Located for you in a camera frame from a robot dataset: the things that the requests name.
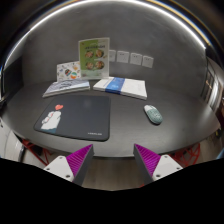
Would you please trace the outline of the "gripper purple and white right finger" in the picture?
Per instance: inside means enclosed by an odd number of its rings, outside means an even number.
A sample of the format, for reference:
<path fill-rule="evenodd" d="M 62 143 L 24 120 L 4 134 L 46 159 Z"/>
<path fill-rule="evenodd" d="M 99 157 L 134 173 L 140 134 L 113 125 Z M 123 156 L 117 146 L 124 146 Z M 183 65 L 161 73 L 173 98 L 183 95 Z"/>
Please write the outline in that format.
<path fill-rule="evenodd" d="M 138 144 L 134 145 L 133 154 L 145 185 L 182 169 L 169 155 L 160 156 Z"/>

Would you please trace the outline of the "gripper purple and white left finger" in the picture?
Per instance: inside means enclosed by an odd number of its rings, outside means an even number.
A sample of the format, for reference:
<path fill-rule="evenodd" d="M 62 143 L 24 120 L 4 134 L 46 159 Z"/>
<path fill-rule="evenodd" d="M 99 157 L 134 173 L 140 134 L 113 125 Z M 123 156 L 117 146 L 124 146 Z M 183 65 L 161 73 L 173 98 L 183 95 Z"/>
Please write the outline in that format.
<path fill-rule="evenodd" d="M 58 156 L 44 170 L 81 186 L 93 155 L 90 144 L 68 156 Z"/>

